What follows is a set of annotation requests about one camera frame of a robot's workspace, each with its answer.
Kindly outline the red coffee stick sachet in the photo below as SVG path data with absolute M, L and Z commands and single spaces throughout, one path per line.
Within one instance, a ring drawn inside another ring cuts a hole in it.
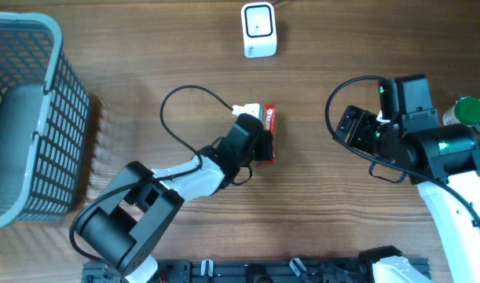
M 276 105 L 275 104 L 265 104 L 264 105 L 264 128 L 271 134 L 271 148 L 269 152 L 272 154 L 271 160 L 265 161 L 265 164 L 273 164 L 275 158 L 275 150 L 274 150 L 274 133 L 276 128 Z

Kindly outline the green lid jar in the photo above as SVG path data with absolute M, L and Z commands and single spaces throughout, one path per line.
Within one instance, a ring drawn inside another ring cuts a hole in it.
M 462 97 L 442 116 L 445 126 L 461 123 L 471 127 L 480 122 L 480 100 L 475 97 Z

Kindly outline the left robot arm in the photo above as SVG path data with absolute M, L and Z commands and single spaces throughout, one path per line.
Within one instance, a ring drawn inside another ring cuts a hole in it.
M 273 159 L 273 133 L 249 114 L 238 115 L 225 137 L 175 167 L 128 163 L 69 229 L 75 250 L 112 269 L 123 282 L 151 282 L 159 269 L 152 251 L 181 207 L 238 185 L 253 161 Z

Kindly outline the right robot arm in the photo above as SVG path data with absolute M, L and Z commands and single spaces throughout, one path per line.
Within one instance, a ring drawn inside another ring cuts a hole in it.
M 442 126 L 423 74 L 378 83 L 381 111 L 350 105 L 326 126 L 345 149 L 401 172 L 417 187 L 437 227 L 455 282 L 480 282 L 480 148 L 471 129 Z

